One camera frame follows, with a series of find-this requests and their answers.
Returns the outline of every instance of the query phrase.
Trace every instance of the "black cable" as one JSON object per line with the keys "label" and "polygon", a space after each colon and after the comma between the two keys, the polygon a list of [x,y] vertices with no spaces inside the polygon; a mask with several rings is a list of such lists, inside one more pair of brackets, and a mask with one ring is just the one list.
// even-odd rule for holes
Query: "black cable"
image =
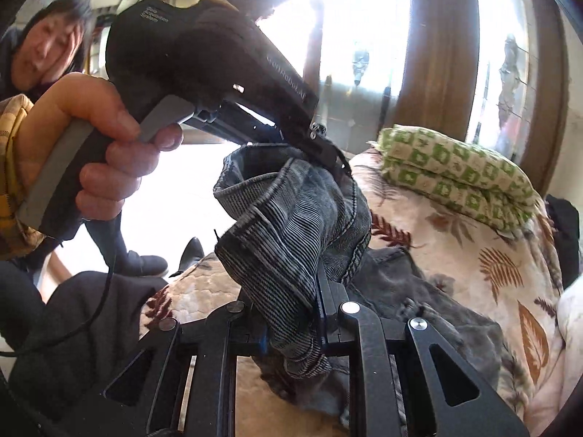
{"label": "black cable", "polygon": [[[115,219],[113,219],[110,222],[112,243],[115,239],[115,235],[120,230],[120,224],[121,224],[121,217],[120,216],[117,216]],[[99,300],[99,304],[97,305],[95,312],[93,312],[93,315],[91,315],[91,317],[89,317],[88,320],[83,322],[77,328],[74,328],[70,332],[67,332],[65,335],[63,335],[61,337],[53,338],[51,340],[47,340],[46,342],[41,343],[40,345],[37,345],[35,347],[28,347],[28,348],[24,348],[24,349],[21,349],[18,351],[0,351],[0,357],[18,358],[18,357],[22,357],[24,355],[30,355],[31,353],[37,353],[39,351],[44,351],[46,349],[50,349],[52,347],[55,347],[55,346],[59,345],[60,343],[63,343],[65,340],[69,340],[69,338],[74,337],[78,333],[88,329],[93,324],[93,322],[95,322],[95,320],[99,317],[99,315],[101,314],[101,311],[103,310],[103,307],[106,304],[107,296],[109,294],[109,290],[111,287],[111,280],[112,280],[113,274],[114,274],[113,271],[114,271],[115,267],[116,267],[116,252],[114,251],[113,256],[111,258],[109,271],[107,271],[106,285],[103,288],[103,293],[101,294],[101,299]]]}

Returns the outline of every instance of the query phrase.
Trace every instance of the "yellow plaid sleeve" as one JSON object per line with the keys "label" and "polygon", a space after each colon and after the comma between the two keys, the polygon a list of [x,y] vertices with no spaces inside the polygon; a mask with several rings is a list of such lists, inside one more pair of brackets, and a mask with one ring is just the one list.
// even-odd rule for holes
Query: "yellow plaid sleeve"
{"label": "yellow plaid sleeve", "polygon": [[16,174],[13,140],[32,107],[24,95],[0,102],[0,260],[26,255],[44,238],[15,215],[25,193]]}

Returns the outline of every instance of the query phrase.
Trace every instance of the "finger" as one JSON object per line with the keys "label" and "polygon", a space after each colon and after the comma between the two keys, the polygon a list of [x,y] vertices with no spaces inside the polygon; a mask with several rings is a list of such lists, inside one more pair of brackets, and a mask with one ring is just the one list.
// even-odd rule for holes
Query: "finger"
{"label": "finger", "polygon": [[154,146],[160,151],[173,151],[183,142],[184,134],[177,123],[162,128],[154,136]]}
{"label": "finger", "polygon": [[143,142],[112,142],[106,151],[109,166],[129,176],[147,176],[156,169],[160,152],[153,144]]}
{"label": "finger", "polygon": [[107,164],[86,164],[79,173],[81,187],[96,197],[109,200],[123,200],[136,192],[141,178],[128,176],[126,173]]}
{"label": "finger", "polygon": [[42,117],[38,123],[53,146],[71,118],[82,118],[100,132],[119,141],[132,141],[140,132],[138,122],[127,112],[112,83],[74,72],[61,78],[30,111],[29,118]]}
{"label": "finger", "polygon": [[60,55],[60,57],[55,61],[55,63],[52,66],[52,69],[54,69],[55,72],[63,71],[69,66],[71,60],[73,59],[73,55],[75,54],[76,51],[75,48],[76,43],[77,39],[75,38],[74,31],[72,31],[67,37],[67,45],[65,50],[63,51],[63,54]]}
{"label": "finger", "polygon": [[87,220],[111,220],[118,216],[124,201],[96,197],[82,190],[75,198],[77,208]]}

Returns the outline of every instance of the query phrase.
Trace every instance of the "gray fabric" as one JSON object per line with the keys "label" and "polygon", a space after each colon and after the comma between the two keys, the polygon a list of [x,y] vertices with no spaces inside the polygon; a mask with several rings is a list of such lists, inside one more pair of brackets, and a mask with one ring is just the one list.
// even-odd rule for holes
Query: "gray fabric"
{"label": "gray fabric", "polygon": [[352,178],[338,185],[290,147],[247,146],[225,159],[215,197],[237,220],[215,252],[269,324],[276,351],[255,361],[280,397],[348,426],[348,358],[324,357],[314,330],[320,260],[351,300],[387,319],[425,318],[497,387],[499,325],[428,283],[405,249],[367,249],[371,218]]}
{"label": "gray fabric", "polygon": [[215,253],[264,315],[270,343],[295,378],[330,370],[311,327],[314,277],[347,284],[370,239],[371,216],[348,175],[339,184],[287,145],[245,146],[224,160],[215,198],[237,220]]}
{"label": "gray fabric", "polygon": [[[503,339],[500,326],[461,306],[425,281],[406,250],[401,247],[368,249],[346,292],[350,300],[369,307],[380,317],[402,322],[413,317],[424,318],[497,388]],[[304,409],[339,416],[340,423],[348,427],[348,358],[328,359],[332,372],[311,380],[285,376],[280,355],[258,357],[255,362],[261,369],[261,377],[281,398]],[[399,391],[400,384],[395,385]],[[398,403],[404,423],[402,400]]]}

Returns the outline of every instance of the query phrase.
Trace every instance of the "window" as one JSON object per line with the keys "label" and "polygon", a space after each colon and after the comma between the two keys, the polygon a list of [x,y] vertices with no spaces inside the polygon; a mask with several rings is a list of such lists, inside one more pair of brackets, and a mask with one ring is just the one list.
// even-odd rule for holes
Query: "window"
{"label": "window", "polygon": [[480,52],[467,142],[520,162],[536,93],[530,0],[478,0]]}
{"label": "window", "polygon": [[[320,105],[316,122],[342,150],[376,140],[403,80],[409,0],[321,0],[324,8]],[[291,0],[259,27],[302,75],[316,15],[310,0]]]}

